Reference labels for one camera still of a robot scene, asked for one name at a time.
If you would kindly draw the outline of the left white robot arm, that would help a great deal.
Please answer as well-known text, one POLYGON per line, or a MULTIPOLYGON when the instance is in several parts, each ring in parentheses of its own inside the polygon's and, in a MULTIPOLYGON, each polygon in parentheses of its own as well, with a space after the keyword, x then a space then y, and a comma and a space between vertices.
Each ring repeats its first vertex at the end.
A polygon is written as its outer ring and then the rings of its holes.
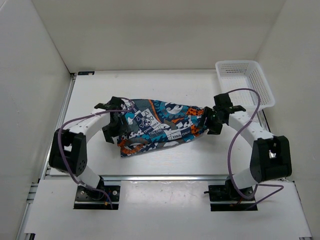
POLYGON ((105 194, 103 179, 88 166, 87 143, 99 131, 108 143, 113 138, 130 132, 125 114, 134 108, 134 102, 113 96, 107 103, 98 103, 89 115, 69 120, 54 133, 49 166, 68 174, 77 184, 87 189, 93 200, 105 194))

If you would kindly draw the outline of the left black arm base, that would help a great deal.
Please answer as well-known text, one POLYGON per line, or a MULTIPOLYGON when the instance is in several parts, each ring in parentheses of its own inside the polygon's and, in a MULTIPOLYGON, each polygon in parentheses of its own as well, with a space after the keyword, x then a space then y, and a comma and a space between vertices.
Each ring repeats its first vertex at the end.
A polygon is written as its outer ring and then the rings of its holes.
POLYGON ((77 186, 73 208, 75 210, 110 210, 119 209, 121 186, 109 183, 99 184, 103 192, 77 186))

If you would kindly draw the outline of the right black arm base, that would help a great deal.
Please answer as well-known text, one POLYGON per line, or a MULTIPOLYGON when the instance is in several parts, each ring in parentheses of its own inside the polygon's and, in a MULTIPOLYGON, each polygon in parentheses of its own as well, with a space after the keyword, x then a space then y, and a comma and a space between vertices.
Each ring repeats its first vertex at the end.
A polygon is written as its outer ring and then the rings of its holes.
POLYGON ((235 190, 229 177, 223 182, 213 182, 203 192, 209 196, 211 212, 250 212, 257 211, 256 199, 243 198, 235 190))

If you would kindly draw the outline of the colourful patterned shorts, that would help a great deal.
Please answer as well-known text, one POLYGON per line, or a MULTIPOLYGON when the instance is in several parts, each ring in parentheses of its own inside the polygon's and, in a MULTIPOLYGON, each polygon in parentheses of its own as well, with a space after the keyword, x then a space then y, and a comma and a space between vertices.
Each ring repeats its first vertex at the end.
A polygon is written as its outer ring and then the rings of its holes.
POLYGON ((124 114, 130 132, 117 139, 121 157, 184 144, 208 129, 200 126, 201 107, 153 99, 134 99, 133 103, 133 109, 124 114))

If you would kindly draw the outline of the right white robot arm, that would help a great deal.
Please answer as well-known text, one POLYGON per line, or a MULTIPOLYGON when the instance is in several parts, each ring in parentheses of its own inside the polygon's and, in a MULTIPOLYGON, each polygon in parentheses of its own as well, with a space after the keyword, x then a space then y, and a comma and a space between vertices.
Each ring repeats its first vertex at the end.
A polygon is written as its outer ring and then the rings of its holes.
POLYGON ((207 129, 210 135, 219 135, 223 125, 236 131, 251 146, 249 167, 237 174, 232 173, 231 153, 227 153, 229 177, 225 182, 224 193, 230 200, 243 195, 243 190, 260 183, 289 177, 292 174, 290 143, 285 136, 276 136, 253 122, 246 109, 233 105, 228 93, 214 97, 215 105, 205 107, 198 127, 207 129))

